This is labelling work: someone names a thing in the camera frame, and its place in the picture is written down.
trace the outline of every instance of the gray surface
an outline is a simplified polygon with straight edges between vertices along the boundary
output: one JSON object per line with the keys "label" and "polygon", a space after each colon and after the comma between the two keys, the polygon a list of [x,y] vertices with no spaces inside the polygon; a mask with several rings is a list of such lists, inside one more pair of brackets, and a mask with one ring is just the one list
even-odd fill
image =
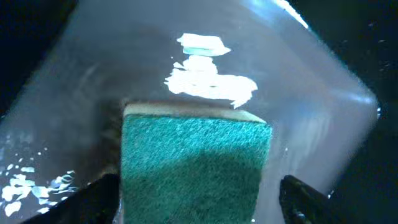
{"label": "gray surface", "polygon": [[[36,154],[47,147],[34,161],[40,162],[34,164],[35,180],[75,169],[75,185],[83,186],[113,156],[100,137],[101,109],[109,104],[129,98],[228,106],[226,100],[174,95],[163,84],[172,64],[185,59],[175,41],[184,32],[220,36],[232,51],[214,59],[219,72],[249,77],[259,87],[241,107],[274,128],[256,222],[283,223],[277,198],[286,174],[327,194],[377,119],[377,101],[272,2],[82,1],[0,126],[0,135],[10,134],[14,142],[4,143],[0,165],[12,163],[17,152]],[[0,184],[8,179],[0,176]],[[37,203],[24,202],[10,223],[32,216],[38,208],[30,204]]]}

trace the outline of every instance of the green scouring pad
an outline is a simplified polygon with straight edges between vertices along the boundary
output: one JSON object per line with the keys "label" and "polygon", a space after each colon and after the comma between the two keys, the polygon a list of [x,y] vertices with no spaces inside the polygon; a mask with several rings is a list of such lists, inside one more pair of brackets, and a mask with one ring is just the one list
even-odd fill
{"label": "green scouring pad", "polygon": [[124,222],[250,223],[271,137],[271,127],[245,111],[128,105]]}

